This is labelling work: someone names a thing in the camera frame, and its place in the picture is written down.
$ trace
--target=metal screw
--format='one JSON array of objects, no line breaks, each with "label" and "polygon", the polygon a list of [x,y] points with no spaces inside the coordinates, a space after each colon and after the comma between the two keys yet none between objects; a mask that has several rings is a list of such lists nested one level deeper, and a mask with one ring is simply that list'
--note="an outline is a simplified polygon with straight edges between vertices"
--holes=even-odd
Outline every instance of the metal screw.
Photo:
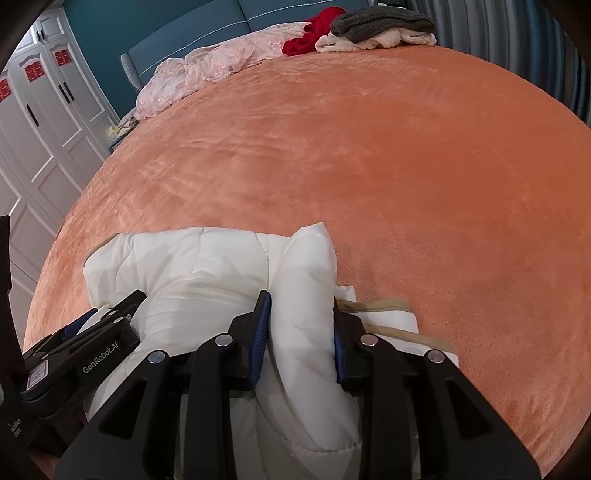
[{"label": "metal screw", "polygon": [[378,337],[372,335],[371,333],[366,333],[365,335],[361,336],[359,341],[365,346],[375,346],[378,344]]},{"label": "metal screw", "polygon": [[441,350],[431,350],[427,354],[427,358],[434,364],[442,364],[445,360],[445,353]]},{"label": "metal screw", "polygon": [[230,345],[230,343],[232,343],[234,339],[232,338],[232,335],[228,335],[227,333],[223,333],[221,335],[218,335],[216,337],[216,345],[217,346],[228,346]]},{"label": "metal screw", "polygon": [[162,350],[155,350],[148,355],[148,362],[151,364],[159,364],[166,358],[166,353]]}]

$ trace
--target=folded clothes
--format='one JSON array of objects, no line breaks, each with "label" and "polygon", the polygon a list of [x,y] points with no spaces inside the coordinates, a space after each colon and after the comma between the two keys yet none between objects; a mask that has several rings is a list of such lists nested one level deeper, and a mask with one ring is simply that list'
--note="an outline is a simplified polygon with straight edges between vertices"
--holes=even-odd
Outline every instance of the folded clothes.
[{"label": "folded clothes", "polygon": [[394,48],[403,41],[415,45],[435,45],[437,40],[432,33],[415,32],[406,28],[390,28],[368,40],[353,43],[347,38],[337,37],[332,33],[320,37],[316,42],[316,50],[325,51],[357,51],[375,48]]},{"label": "folded clothes", "polygon": [[335,18],[330,25],[330,31],[337,37],[359,43],[396,27],[421,33],[434,33],[436,25],[428,15],[405,8],[378,5]]}]

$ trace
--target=beige fabric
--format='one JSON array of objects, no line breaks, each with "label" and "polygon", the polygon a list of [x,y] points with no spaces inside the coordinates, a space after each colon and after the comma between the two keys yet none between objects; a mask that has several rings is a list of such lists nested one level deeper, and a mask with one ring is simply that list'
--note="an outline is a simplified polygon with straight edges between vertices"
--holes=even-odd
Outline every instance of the beige fabric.
[{"label": "beige fabric", "polygon": [[404,312],[413,312],[410,302],[405,299],[386,299],[373,301],[349,301],[337,300],[337,305],[341,312],[390,312],[391,310],[402,310]]},{"label": "beige fabric", "polygon": [[415,45],[430,45],[437,43],[435,35],[432,33],[421,33],[406,28],[390,28],[385,32],[364,40],[359,43],[353,43],[347,38],[336,37],[332,33],[324,35],[316,42],[316,50],[319,52],[326,51],[358,51],[358,50],[373,50],[375,48],[394,48],[400,42],[411,43]]},{"label": "beige fabric", "polygon": [[406,330],[399,330],[393,327],[382,327],[381,325],[374,325],[373,323],[363,323],[365,331],[373,333],[374,335],[381,335],[384,337],[396,338],[403,342],[419,343],[420,345],[428,346],[442,352],[449,352],[457,355],[457,348],[453,343],[439,340],[437,338],[425,337],[419,333],[407,332]]}]

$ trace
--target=bed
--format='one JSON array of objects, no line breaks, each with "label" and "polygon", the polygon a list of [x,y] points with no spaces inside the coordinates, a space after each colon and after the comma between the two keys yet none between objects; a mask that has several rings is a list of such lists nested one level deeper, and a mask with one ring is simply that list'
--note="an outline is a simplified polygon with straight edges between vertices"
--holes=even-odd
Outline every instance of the bed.
[{"label": "bed", "polygon": [[115,233],[323,221],[339,284],[409,300],[545,474],[591,410],[589,151],[565,106],[453,50],[261,63],[128,135],[62,226],[25,346],[87,310],[82,266]]}]

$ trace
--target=label sticker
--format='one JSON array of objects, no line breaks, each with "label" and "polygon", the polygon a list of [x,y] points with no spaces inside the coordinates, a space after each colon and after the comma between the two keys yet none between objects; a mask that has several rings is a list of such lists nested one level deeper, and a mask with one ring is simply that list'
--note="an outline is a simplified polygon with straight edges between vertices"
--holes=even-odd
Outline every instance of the label sticker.
[{"label": "label sticker", "polygon": [[49,359],[46,359],[44,362],[40,363],[29,372],[29,380],[27,380],[27,390],[32,389],[35,385],[37,385],[41,380],[43,380],[47,376],[48,364]]}]

